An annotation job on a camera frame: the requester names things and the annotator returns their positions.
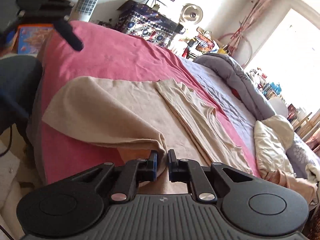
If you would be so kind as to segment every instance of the bed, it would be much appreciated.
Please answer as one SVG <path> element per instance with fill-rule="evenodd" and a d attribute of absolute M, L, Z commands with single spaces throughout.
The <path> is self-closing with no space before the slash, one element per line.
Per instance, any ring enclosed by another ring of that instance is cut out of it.
<path fill-rule="evenodd" d="M 242 147 L 249 167 L 259 177 L 253 140 L 256 119 L 214 71 L 139 37 L 91 23 L 73 22 L 72 25 L 84 43 L 83 51 L 73 51 L 57 33 L 53 33 L 38 56 L 44 74 L 28 136 L 34 145 L 36 165 L 44 183 L 56 182 L 106 161 L 124 164 L 117 149 L 75 140 L 41 121 L 58 90 L 79 76 L 138 82 L 174 78 L 183 82 L 216 108 L 217 119 L 232 141 Z M 194 156 L 194 159 L 203 164 L 201 157 Z"/>

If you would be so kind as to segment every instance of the black cable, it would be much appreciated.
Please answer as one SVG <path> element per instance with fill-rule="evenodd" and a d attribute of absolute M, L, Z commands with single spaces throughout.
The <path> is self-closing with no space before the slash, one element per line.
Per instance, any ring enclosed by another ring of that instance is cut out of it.
<path fill-rule="evenodd" d="M 10 234 L 1 225 L 0 225 L 0 229 L 10 240 L 14 240 L 13 237 L 10 236 Z"/>
<path fill-rule="evenodd" d="M 316 191 L 316 195 L 317 195 L 318 202 L 316 204 L 310 204 L 309 206 L 317 206 L 319 204 L 318 190 Z"/>
<path fill-rule="evenodd" d="M 0 154 L 0 158 L 3 157 L 3 156 L 5 156 L 5 155 L 9 152 L 9 150 L 10 150 L 10 148 L 11 148 L 11 144 L 12 144 L 12 125 L 10 125 L 9 145 L 8 145 L 7 149 L 6 149 L 3 153 Z"/>

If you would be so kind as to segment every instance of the gray comforter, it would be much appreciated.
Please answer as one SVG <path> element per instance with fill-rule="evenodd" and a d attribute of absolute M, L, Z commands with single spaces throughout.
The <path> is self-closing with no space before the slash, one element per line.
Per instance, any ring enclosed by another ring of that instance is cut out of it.
<path fill-rule="evenodd" d="M 257 120 L 264 120 L 276 114 L 267 99 L 233 58 L 228 55 L 208 53 L 196 58 L 194 63 L 212 69 L 229 87 L 235 89 Z"/>
<path fill-rule="evenodd" d="M 214 71 L 185 58 L 180 59 L 187 70 L 221 107 L 249 151 L 255 156 L 253 132 L 257 119 L 233 95 L 228 85 Z"/>

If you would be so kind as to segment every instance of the red object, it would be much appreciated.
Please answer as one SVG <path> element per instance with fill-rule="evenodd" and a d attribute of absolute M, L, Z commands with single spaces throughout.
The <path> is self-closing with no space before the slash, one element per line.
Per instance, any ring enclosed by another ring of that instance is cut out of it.
<path fill-rule="evenodd" d="M 193 88 L 209 105 L 217 109 L 217 118 L 234 141 L 243 148 L 244 156 L 259 177 L 254 156 L 237 134 L 222 109 L 186 70 L 177 56 L 143 38 L 85 22 L 72 22 L 73 31 L 83 41 L 84 49 L 74 51 L 57 33 L 46 46 L 42 94 L 42 114 L 52 97 L 69 80 L 79 76 L 158 81 L 174 78 Z M 116 149 L 99 147 L 65 136 L 41 123 L 42 163 L 47 183 L 53 183 L 106 161 L 123 165 Z"/>
<path fill-rule="evenodd" d="M 239 93 L 238 93 L 237 90 L 235 90 L 234 88 L 231 88 L 231 92 L 233 93 L 233 95 L 234 95 L 236 98 L 238 98 L 240 101 L 242 101 L 242 100 L 241 100 L 241 97 L 240 97 L 240 95 L 239 95 Z"/>
<path fill-rule="evenodd" d="M 189 53 L 189 49 L 188 49 L 188 47 L 187 47 L 187 48 L 184 50 L 184 52 L 183 52 L 183 54 L 182 54 L 182 57 L 187 58 L 188 53 Z"/>
<path fill-rule="evenodd" d="M 214 42 L 209 40 L 206 36 L 204 36 L 203 34 L 199 33 L 197 36 L 199 39 L 201 39 L 202 41 L 204 41 L 205 43 L 200 42 L 197 46 L 196 46 L 196 50 L 203 52 L 203 53 L 208 53 L 210 52 L 213 48 L 214 48 Z"/>

